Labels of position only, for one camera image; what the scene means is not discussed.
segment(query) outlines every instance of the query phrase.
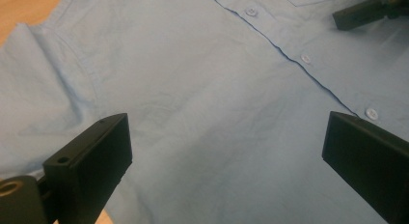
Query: light blue shirt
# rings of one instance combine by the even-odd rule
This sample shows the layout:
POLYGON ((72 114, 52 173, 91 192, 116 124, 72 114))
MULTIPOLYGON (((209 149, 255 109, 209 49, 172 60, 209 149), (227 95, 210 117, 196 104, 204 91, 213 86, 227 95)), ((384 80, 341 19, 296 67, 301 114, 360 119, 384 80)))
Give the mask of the light blue shirt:
POLYGON ((321 157, 331 110, 409 140, 408 19, 361 1, 62 0, 0 48, 0 177, 126 112, 115 223, 385 223, 321 157))

